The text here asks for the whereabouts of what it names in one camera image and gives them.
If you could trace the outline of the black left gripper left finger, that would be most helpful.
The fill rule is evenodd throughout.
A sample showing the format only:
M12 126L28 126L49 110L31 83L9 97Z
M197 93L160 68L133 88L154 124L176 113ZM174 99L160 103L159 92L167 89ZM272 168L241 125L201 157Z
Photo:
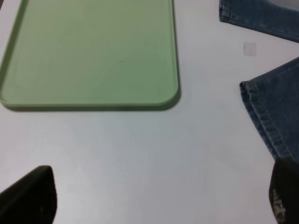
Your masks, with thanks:
M51 166L38 166L0 193L2 224L51 224L57 192Z

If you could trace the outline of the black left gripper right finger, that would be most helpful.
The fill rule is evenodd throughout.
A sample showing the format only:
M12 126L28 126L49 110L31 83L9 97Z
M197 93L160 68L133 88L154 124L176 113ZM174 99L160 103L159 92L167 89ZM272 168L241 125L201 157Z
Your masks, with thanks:
M269 200L278 224L299 223L299 165L276 160L269 187Z

